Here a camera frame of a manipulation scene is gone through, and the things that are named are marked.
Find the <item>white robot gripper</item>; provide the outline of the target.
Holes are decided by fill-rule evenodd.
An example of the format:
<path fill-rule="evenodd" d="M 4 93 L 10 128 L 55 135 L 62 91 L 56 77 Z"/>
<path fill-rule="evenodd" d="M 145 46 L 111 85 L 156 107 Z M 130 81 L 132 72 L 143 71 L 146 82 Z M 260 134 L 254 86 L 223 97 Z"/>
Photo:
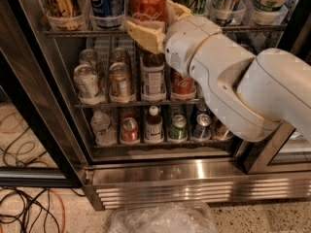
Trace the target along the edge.
<path fill-rule="evenodd" d="M 166 21 L 171 25 L 166 36 L 165 23 L 160 21 L 128 18 L 125 26 L 128 35 L 143 50 L 153 54 L 164 53 L 165 42 L 166 63 L 180 74 L 187 75 L 197 49 L 209 37 L 222 34 L 221 27 L 208 18 L 190 16 L 191 9 L 166 0 Z"/>

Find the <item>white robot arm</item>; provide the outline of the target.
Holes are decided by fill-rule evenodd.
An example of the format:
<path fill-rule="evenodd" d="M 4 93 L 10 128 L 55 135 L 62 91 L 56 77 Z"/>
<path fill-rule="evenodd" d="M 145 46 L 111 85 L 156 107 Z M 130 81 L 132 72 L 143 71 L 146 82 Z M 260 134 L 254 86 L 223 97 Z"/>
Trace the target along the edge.
<path fill-rule="evenodd" d="M 170 0 L 165 22 L 125 18 L 144 50 L 200 86 L 208 108 L 234 135 L 259 142 L 286 121 L 311 140 L 311 66 L 279 49 L 254 55 L 219 25 Z"/>

